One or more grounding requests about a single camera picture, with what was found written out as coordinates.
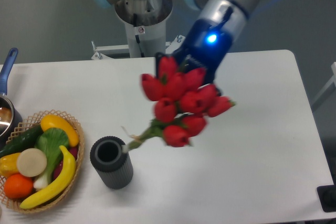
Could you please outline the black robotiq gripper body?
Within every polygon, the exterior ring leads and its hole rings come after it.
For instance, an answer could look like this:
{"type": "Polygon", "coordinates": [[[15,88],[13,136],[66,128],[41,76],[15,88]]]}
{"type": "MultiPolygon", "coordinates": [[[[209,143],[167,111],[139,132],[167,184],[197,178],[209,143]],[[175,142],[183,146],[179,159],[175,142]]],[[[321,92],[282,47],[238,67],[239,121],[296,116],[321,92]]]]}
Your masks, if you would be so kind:
{"type": "Polygon", "coordinates": [[[178,64],[187,64],[186,72],[204,68],[204,84],[213,83],[215,72],[233,43],[231,34],[224,30],[227,22],[227,19],[220,23],[208,19],[197,20],[180,48],[172,53],[178,64]]]}

